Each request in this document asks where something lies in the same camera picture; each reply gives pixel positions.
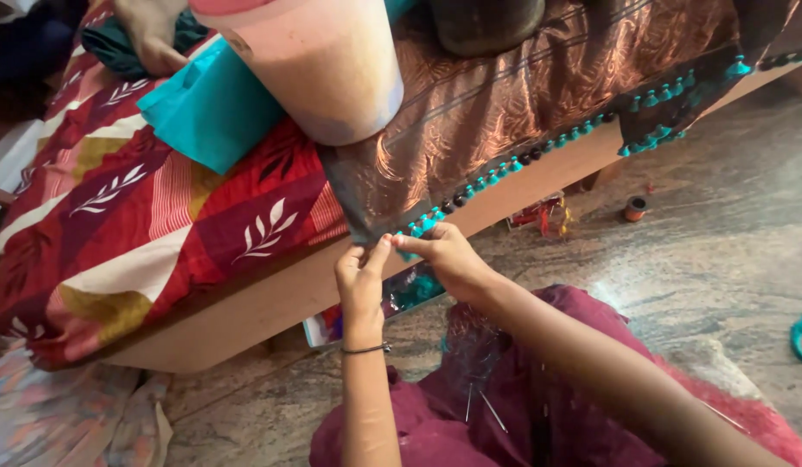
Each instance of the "marble floor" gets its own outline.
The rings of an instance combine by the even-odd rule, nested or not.
[[[650,183],[653,209],[626,224],[618,210]],[[802,314],[801,96],[771,83],[685,139],[630,158],[620,178],[569,206],[578,222],[565,241],[496,225],[471,242],[527,288],[587,289],[629,316],[656,352],[720,342],[802,437],[802,364],[788,345]],[[387,324],[387,361],[406,378],[437,366],[450,305],[441,297]],[[338,354],[265,352],[177,379],[167,465],[307,464],[314,429],[341,400]]]

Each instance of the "red patterned bedsheet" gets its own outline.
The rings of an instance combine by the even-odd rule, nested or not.
[[[94,3],[84,25],[109,12]],[[51,366],[150,324],[194,290],[346,232],[314,143],[291,119],[217,175],[138,113],[160,82],[116,80],[76,43],[3,224],[0,333],[25,337]]]

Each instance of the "thread spool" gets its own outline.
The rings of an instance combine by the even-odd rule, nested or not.
[[[648,202],[642,196],[633,196],[628,199],[626,208],[623,210],[628,222],[637,222],[645,215],[645,211],[649,208]]]

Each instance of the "copper patterned fabric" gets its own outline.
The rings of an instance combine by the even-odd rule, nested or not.
[[[550,0],[537,32],[518,48],[463,59],[438,44],[426,5],[394,28],[406,86],[387,128],[321,160],[356,242],[402,228],[510,157],[574,125],[617,112],[636,141],[658,124],[686,128],[738,79],[723,80],[739,53],[752,66],[794,17],[799,2],[761,0]],[[744,51],[742,24],[759,23]],[[801,38],[793,40],[800,43]],[[695,69],[705,88],[642,112],[631,99]]]

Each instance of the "bracelet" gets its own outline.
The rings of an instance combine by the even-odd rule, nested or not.
[[[381,343],[381,345],[375,345],[374,347],[369,347],[368,349],[358,349],[358,350],[350,351],[350,350],[346,350],[346,349],[341,347],[340,351],[342,351],[343,353],[366,353],[366,352],[372,352],[372,351],[375,351],[375,350],[378,350],[378,349],[383,349],[383,353],[388,353],[393,349],[393,347],[391,345],[387,344],[386,341],[383,341]]]

